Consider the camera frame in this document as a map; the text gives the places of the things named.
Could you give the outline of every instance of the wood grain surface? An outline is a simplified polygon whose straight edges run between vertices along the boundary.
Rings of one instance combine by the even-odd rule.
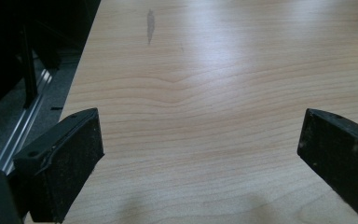
[[[62,117],[90,107],[64,223],[358,223],[296,154],[306,108],[358,122],[358,0],[103,0]]]

